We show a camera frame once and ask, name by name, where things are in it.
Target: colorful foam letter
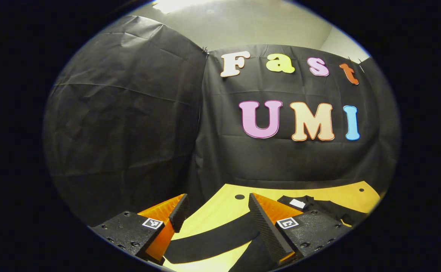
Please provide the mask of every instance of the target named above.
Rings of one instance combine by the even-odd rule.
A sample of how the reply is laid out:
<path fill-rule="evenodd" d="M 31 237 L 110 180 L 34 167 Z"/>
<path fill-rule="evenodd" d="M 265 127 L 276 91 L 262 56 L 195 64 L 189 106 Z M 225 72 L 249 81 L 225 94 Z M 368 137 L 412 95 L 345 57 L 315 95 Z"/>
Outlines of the colorful foam letter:
<path fill-rule="evenodd" d="M 250 58 L 250 53 L 247 51 L 242 52 L 236 52 L 236 53 L 230 53 L 230 54 L 224 54 L 220 56 L 224 59 L 224 71 L 220 73 L 220 76 L 227 77 L 227 76 L 237 76 L 241 73 L 241 71 L 237 70 L 235 66 L 237 65 L 239 68 L 244 67 L 244 64 L 246 63 L 244 57 L 246 59 Z"/>
<path fill-rule="evenodd" d="M 346 134 L 346 139 L 350 141 L 355 141 L 360 138 L 358 133 L 358 123 L 356 120 L 356 112 L 358 111 L 356 107 L 344 106 L 343 111 L 346 112 L 348 119 L 348 133 Z"/>
<path fill-rule="evenodd" d="M 355 79 L 355 77 L 353 76 L 355 71 L 353 71 L 353 69 L 348 67 L 348 64 L 346 63 L 340 64 L 340 68 L 343 69 L 343 71 L 345 71 L 346 77 L 351 83 L 358 85 L 358 79 Z"/>
<path fill-rule="evenodd" d="M 269 138 L 274 136 L 279 130 L 279 108 L 282 102 L 269 100 L 264 105 L 269 109 L 269 126 L 258 128 L 255 122 L 255 109 L 259 107 L 257 101 L 244 101 L 239 104 L 242 109 L 242 126 L 246 134 L 254 138 Z"/>
<path fill-rule="evenodd" d="M 316 110 L 316 116 L 304 102 L 291 103 L 291 109 L 296 115 L 296 132 L 292 135 L 294 141 L 306 141 L 305 126 L 312 140 L 316 138 L 316 133 L 320 130 L 318 139 L 321 141 L 331 141 L 334 139 L 333 126 L 331 124 L 331 110 L 333 107 L 328 103 L 321 103 Z"/>
<path fill-rule="evenodd" d="M 330 71 L 324 66 L 325 63 L 322 59 L 310 57 L 308 58 L 308 64 L 310 65 L 309 70 L 315 76 L 328 76 L 328 74 L 330 74 Z"/>
<path fill-rule="evenodd" d="M 294 72 L 291 59 L 284 54 L 270 54 L 267 59 L 269 61 L 266 63 L 266 67 L 273 72 L 283 71 L 288 74 Z"/>

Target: pink letter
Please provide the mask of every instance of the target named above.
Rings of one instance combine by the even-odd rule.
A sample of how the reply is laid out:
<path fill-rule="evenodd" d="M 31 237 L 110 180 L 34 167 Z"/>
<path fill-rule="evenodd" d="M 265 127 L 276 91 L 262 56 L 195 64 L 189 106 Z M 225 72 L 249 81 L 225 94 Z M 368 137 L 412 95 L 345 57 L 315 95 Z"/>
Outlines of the pink letter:
<path fill-rule="evenodd" d="M 310 65 L 310 71 L 315 76 L 328 76 L 330 71 L 324 66 L 324 61 L 322 59 L 317 59 L 316 57 L 308 58 L 308 64 Z"/>
<path fill-rule="evenodd" d="M 255 109 L 259 107 L 257 101 L 244 101 L 239 104 L 242 109 L 242 126 L 244 131 L 254 138 L 269 138 L 274 136 L 279 130 L 279 108 L 282 102 L 278 100 L 269 100 L 264 105 L 269 109 L 269 126 L 267 128 L 258 128 L 255 122 Z"/>

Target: blue letter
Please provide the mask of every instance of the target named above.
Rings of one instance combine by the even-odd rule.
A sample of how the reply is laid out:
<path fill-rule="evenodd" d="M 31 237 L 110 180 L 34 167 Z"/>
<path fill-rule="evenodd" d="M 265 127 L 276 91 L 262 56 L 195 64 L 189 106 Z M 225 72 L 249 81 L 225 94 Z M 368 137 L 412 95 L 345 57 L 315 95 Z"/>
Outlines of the blue letter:
<path fill-rule="evenodd" d="M 353 106 L 344 106 L 343 110 L 346 112 L 348 118 L 348 133 L 346 134 L 346 139 L 350 141 L 355 141 L 360 138 L 358 133 L 358 123 L 356 120 L 357 109 Z"/>

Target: yellow letter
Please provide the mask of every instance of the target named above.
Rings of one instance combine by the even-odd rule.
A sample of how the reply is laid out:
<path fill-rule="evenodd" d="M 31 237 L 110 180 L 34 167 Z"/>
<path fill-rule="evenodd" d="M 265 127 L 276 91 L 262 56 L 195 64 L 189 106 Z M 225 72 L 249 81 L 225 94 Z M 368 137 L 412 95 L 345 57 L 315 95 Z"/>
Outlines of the yellow letter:
<path fill-rule="evenodd" d="M 220 73 L 220 76 L 237 76 L 241 73 L 241 71 L 237 70 L 235 66 L 237 65 L 239 68 L 244 67 L 244 57 L 246 59 L 250 58 L 250 53 L 247 51 L 242 51 L 237 53 L 224 54 L 220 57 L 224 59 L 224 71 Z"/>
<path fill-rule="evenodd" d="M 291 65 L 291 59 L 286 55 L 270 54 L 267 56 L 267 59 L 269 61 L 266 63 L 266 67 L 273 72 L 283 71 L 288 74 L 294 72 L 294 67 Z"/>
<path fill-rule="evenodd" d="M 331 125 L 331 110 L 333 107 L 328 103 L 321 103 L 313 116 L 308 106 L 303 102 L 291 103 L 291 109 L 296 116 L 296 132 L 292 135 L 294 141 L 306 141 L 308 138 L 305 133 L 305 126 L 312 140 L 316 138 L 318 130 L 321 132 L 317 136 L 321 141 L 331 141 L 334 139 L 333 126 Z"/>

